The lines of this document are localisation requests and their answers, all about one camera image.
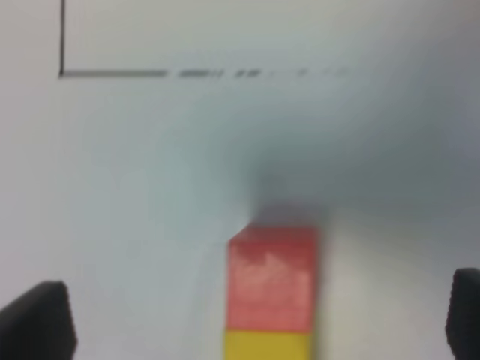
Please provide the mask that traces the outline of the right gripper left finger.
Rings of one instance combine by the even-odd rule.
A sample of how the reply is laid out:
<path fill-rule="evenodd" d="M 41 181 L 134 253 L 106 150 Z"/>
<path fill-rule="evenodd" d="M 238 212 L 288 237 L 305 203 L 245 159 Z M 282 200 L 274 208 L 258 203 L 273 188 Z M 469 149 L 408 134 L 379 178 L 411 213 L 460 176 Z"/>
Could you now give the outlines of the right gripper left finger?
<path fill-rule="evenodd" d="M 77 335 L 62 281 L 43 281 L 1 309 L 1 358 L 71 360 Z"/>

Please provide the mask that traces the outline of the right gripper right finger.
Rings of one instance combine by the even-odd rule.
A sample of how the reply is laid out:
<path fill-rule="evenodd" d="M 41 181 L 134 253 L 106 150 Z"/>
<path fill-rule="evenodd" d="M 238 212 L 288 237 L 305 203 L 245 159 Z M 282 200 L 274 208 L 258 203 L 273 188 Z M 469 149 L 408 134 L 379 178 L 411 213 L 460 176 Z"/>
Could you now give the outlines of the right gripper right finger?
<path fill-rule="evenodd" d="M 478 268 L 458 268 L 454 272 L 445 335 L 455 359 L 479 360 Z"/>

